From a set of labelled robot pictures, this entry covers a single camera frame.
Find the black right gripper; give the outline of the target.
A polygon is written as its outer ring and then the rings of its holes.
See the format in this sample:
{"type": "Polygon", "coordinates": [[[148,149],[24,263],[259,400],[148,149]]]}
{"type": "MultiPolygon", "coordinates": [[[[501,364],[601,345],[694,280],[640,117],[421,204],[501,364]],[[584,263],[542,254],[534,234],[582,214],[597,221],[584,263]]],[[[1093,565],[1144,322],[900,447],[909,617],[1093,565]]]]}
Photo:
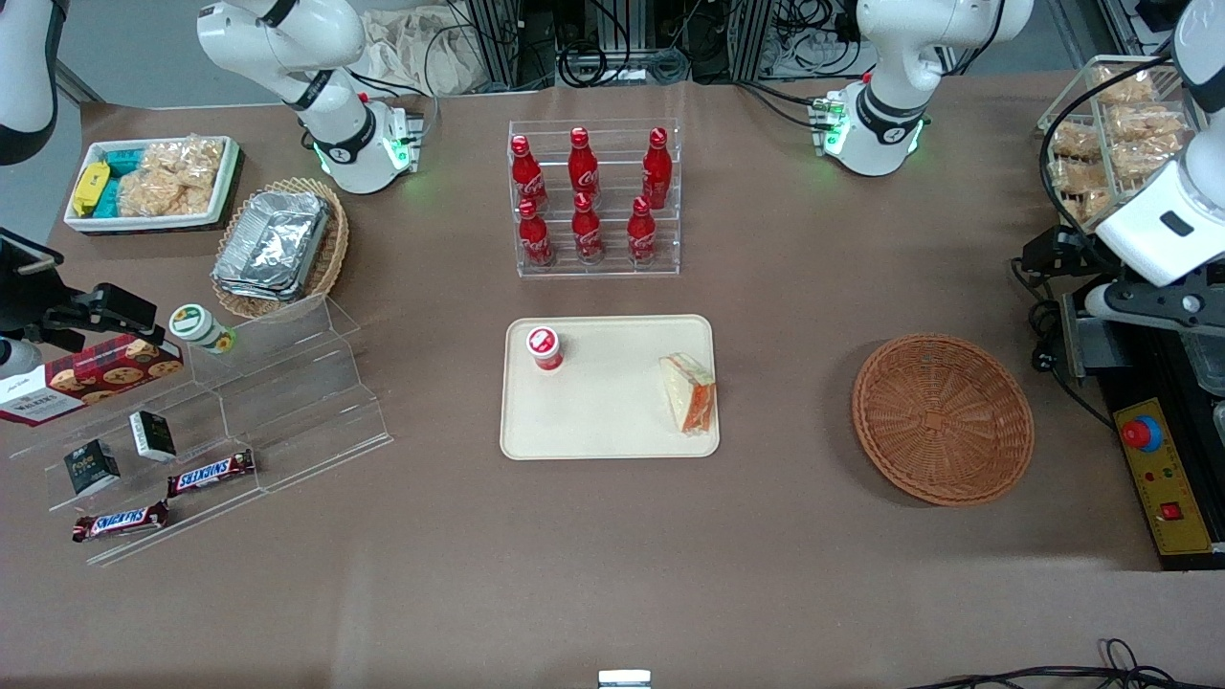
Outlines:
{"type": "Polygon", "coordinates": [[[82,330],[104,325],[118,332],[153,333],[157,306],[114,284],[91,293],[91,314],[58,275],[64,255],[2,230],[1,331],[9,340],[43,341],[66,352],[85,349],[82,330]]]}

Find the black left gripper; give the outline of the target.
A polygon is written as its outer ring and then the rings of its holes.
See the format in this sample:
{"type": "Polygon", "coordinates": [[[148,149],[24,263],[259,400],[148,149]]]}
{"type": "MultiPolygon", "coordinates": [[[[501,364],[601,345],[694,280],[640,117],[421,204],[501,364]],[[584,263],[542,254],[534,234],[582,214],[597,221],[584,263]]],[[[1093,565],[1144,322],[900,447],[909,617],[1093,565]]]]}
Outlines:
{"type": "Polygon", "coordinates": [[[1110,275],[1111,257],[1099,253],[1093,235],[1072,228],[1051,228],[1023,246],[1022,271],[1042,278],[1110,275]]]}

